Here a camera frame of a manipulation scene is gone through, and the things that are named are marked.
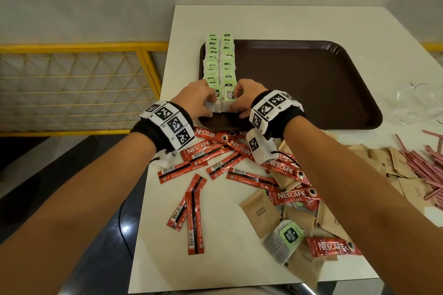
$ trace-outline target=brown tray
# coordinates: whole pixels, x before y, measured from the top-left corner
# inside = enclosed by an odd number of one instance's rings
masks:
[[[372,130],[383,116],[346,50],[330,41],[234,40],[236,78],[249,78],[269,90],[286,91],[307,119],[324,130]],[[203,78],[205,45],[200,49]],[[250,130],[238,113],[199,118],[214,131]]]

